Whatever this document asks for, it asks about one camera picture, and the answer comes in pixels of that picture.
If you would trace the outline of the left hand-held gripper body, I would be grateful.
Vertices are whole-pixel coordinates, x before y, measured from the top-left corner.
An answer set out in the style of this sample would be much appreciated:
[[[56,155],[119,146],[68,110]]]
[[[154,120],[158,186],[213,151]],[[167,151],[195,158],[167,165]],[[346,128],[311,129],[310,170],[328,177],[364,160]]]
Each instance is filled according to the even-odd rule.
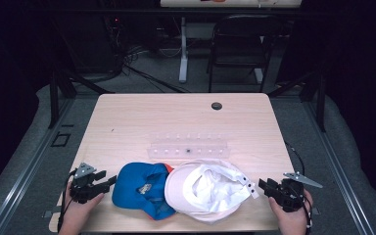
[[[93,199],[98,194],[93,184],[96,168],[81,163],[73,174],[73,181],[71,183],[70,195],[72,199],[81,204],[85,204],[88,200]]]

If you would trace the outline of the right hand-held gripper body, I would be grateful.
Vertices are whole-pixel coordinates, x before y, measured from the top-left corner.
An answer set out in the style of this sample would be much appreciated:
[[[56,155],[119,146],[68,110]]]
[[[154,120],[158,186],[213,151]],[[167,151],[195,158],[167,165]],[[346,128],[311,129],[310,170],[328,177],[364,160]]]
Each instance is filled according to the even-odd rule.
[[[275,186],[278,195],[275,201],[282,207],[284,212],[295,212],[305,203],[304,185],[322,188],[322,185],[300,172],[285,172],[285,178]]]

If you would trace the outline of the blue baseball cap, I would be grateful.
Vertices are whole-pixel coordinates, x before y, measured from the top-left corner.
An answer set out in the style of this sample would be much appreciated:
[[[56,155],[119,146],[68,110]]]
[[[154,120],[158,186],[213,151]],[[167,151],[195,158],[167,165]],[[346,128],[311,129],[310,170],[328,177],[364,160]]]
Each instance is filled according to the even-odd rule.
[[[112,201],[122,209],[141,210],[153,220],[175,214],[165,200],[165,183],[173,168],[168,164],[129,163],[118,173]]]

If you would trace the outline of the white baseball cap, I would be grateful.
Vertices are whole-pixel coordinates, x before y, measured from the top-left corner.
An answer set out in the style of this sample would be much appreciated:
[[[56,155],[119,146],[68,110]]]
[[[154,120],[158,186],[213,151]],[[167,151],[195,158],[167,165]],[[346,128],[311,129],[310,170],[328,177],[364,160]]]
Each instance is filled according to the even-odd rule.
[[[175,168],[164,186],[166,202],[177,212],[213,224],[259,193],[237,166],[220,159],[197,159]]]

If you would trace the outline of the person's left hand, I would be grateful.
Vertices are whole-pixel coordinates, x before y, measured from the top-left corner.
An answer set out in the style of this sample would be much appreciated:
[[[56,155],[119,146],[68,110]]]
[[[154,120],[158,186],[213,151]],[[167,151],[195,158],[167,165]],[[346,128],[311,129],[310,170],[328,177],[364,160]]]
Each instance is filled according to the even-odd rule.
[[[102,201],[104,194],[100,193],[85,204],[71,202],[67,208],[62,227],[76,227],[81,230],[91,211]]]

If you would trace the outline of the person's right hand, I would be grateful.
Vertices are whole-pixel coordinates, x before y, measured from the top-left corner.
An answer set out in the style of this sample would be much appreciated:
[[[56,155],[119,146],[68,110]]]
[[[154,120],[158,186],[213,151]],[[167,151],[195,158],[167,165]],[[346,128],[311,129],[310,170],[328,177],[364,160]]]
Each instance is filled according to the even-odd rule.
[[[268,198],[269,205],[277,217],[278,226],[281,229],[306,229],[307,218],[311,212],[313,199],[307,190],[304,190],[305,205],[297,211],[285,212],[272,197]]]

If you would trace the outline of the black folding chair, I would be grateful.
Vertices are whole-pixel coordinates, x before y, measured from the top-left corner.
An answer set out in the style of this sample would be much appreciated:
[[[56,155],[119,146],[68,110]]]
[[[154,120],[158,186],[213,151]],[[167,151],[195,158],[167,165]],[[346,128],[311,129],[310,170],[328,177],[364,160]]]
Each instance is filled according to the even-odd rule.
[[[211,35],[208,91],[212,92],[214,68],[261,69],[262,91],[282,29],[283,22],[272,15],[230,15],[217,22]]]

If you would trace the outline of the aluminium floor rail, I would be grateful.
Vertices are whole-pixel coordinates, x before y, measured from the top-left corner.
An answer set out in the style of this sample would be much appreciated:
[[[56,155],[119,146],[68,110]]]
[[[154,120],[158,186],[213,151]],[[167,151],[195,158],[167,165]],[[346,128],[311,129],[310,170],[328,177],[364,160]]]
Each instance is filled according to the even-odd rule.
[[[368,220],[365,211],[351,186],[347,174],[343,169],[338,155],[332,145],[330,135],[327,131],[323,131],[316,120],[315,109],[312,103],[303,102],[305,112],[308,115],[312,128],[316,136],[320,139],[321,145],[326,152],[326,161],[332,172],[336,185],[338,186],[341,195],[344,199],[346,207],[348,208],[354,225],[359,235],[376,235],[370,221]]]
[[[47,110],[38,111],[0,176],[0,235],[55,235],[49,224],[58,218],[57,203],[86,123],[77,115],[82,104],[64,101],[51,129]]]

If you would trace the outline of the black metal frame strut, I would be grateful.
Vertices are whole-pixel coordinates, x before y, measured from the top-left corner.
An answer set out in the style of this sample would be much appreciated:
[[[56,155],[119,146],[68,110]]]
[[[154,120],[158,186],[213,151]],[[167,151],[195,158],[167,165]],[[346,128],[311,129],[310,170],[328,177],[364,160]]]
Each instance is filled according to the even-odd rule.
[[[67,69],[57,69],[53,70],[52,76],[50,78],[50,110],[51,110],[51,120],[49,128],[53,128],[60,118],[59,112],[59,91],[68,99],[73,99],[77,92],[73,87],[72,83],[76,81],[85,87],[95,91],[99,95],[102,94],[112,94],[112,91],[108,91],[93,82],[85,79],[83,76],[76,72],[72,72]]]
[[[300,99],[303,102],[308,102],[313,99],[314,94],[317,94],[315,120],[320,130],[325,132],[326,78],[320,71],[312,71],[296,80],[289,81],[280,88],[269,92],[268,96],[270,98],[277,97],[302,82],[305,83],[305,86],[300,94]]]

